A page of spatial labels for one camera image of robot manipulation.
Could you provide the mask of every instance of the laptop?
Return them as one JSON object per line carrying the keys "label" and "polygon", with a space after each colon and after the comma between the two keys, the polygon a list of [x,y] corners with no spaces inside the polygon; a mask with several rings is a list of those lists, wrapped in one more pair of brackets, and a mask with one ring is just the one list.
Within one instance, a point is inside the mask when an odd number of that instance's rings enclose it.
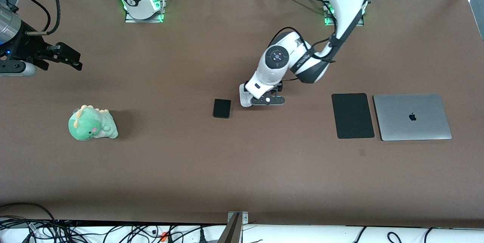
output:
{"label": "laptop", "polygon": [[375,95],[383,141],[452,139],[439,94]]}

